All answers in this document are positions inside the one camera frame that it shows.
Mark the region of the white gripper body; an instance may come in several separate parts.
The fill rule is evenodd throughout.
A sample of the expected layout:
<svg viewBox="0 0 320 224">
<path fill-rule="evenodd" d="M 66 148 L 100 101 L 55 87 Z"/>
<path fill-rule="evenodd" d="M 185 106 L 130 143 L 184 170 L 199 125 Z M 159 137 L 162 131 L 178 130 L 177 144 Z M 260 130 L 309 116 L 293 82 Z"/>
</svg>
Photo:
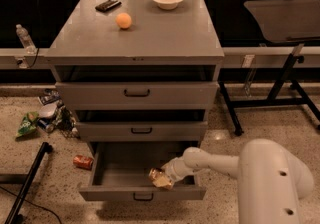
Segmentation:
<svg viewBox="0 0 320 224">
<path fill-rule="evenodd" d="M 194 175 L 194 169 L 188 167 L 182 157 L 170 160 L 161 169 L 171 182 L 178 182 L 187 176 Z"/>
</svg>

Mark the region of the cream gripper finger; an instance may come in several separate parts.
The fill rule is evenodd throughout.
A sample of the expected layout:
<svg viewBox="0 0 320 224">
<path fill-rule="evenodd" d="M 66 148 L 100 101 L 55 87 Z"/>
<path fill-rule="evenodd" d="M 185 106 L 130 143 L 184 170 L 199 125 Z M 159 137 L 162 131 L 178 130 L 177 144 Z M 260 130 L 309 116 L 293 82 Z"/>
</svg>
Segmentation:
<svg viewBox="0 0 320 224">
<path fill-rule="evenodd" d="M 153 183 L 158 188 L 164 188 L 167 190 L 171 190 L 173 188 L 173 182 L 169 179 L 169 177 L 164 173 L 164 181 L 161 183 Z"/>
</svg>

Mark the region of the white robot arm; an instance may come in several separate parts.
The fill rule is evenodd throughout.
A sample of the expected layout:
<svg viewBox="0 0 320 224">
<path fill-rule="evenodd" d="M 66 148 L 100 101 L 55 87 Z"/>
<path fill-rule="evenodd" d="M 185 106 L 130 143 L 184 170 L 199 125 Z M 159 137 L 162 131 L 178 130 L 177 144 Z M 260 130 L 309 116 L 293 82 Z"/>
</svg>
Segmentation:
<svg viewBox="0 0 320 224">
<path fill-rule="evenodd" d="M 299 200 L 309 196 L 314 178 L 307 165 L 280 144 L 255 139 L 237 156 L 210 154 L 189 147 L 149 178 L 158 188 L 202 170 L 213 170 L 237 180 L 239 224 L 302 224 Z"/>
</svg>

